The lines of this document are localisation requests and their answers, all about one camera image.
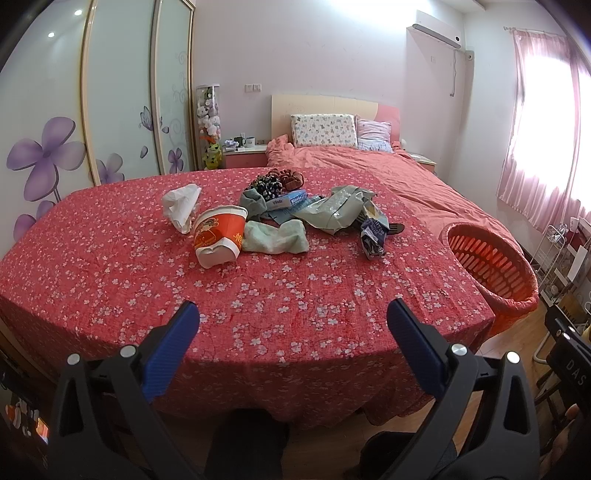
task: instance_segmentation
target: pillow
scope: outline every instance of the pillow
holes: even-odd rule
[[[373,120],[363,120],[359,115],[355,115],[355,128],[357,130],[357,140],[383,140],[390,142],[390,133],[392,124],[390,122],[375,122]]]
[[[357,148],[353,115],[343,113],[292,115],[291,134],[295,147],[337,145]]]
[[[357,140],[357,146],[360,150],[394,153],[392,145],[385,140],[364,140],[363,138],[359,138]]]

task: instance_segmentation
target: red floral bedspread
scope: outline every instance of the red floral bedspread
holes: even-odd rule
[[[477,349],[493,313],[429,230],[379,180],[353,170],[304,169],[309,193],[343,184],[378,193],[404,233],[368,261],[355,232],[307,227],[301,255],[243,252],[200,268],[192,238],[162,215],[161,196],[197,183],[199,210],[236,203],[265,169],[195,172],[74,192],[0,262],[0,314],[41,365],[57,372],[68,354],[87,359],[140,343],[183,300],[201,327],[158,408],[203,417],[261,407],[307,428],[333,425],[364,407],[383,423],[428,398],[385,323],[401,297],[424,323]]]

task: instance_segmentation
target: flower painting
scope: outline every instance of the flower painting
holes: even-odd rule
[[[31,138],[16,142],[8,154],[6,166],[10,170],[31,168],[24,188],[24,199],[36,202],[53,193],[59,201],[57,185],[59,170],[72,171],[80,167],[86,156],[86,146],[82,142],[67,140],[76,129],[71,118],[56,116],[50,118],[41,133],[41,144]]]
[[[125,175],[119,173],[119,169],[123,166],[123,158],[117,153],[112,153],[107,159],[107,164],[102,160],[96,160],[96,168],[99,170],[100,184],[115,183],[116,181],[125,180]]]
[[[144,105],[144,111],[139,113],[139,119],[141,120],[141,123],[139,124],[140,128],[144,127],[147,130],[150,130],[151,132],[154,131],[152,114],[150,113],[150,109],[147,106]],[[162,117],[160,117],[160,128],[162,129],[162,132],[164,132],[165,134],[168,133],[168,127],[162,126]]]
[[[14,224],[14,229],[12,230],[14,241],[18,242],[21,237],[27,233],[27,230],[35,225],[43,215],[51,210],[53,206],[55,206],[55,203],[50,202],[49,200],[43,200],[37,207],[37,215],[35,217],[27,214],[19,215]]]
[[[177,148],[176,151],[171,150],[168,152],[168,161],[171,164],[168,173],[178,173],[179,171],[183,171],[184,162],[181,158],[182,155],[183,152],[180,148]]]

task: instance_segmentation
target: wall socket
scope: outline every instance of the wall socket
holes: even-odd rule
[[[252,92],[259,93],[262,91],[262,86],[260,83],[247,83],[244,86],[244,91],[245,91],[245,93],[252,93]]]

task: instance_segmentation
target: cable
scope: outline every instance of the cable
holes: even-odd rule
[[[453,92],[449,94],[450,97],[455,97],[456,96],[456,76],[457,76],[457,70],[456,70],[457,57],[456,57],[456,52],[457,52],[457,50],[454,48],[453,49]]]

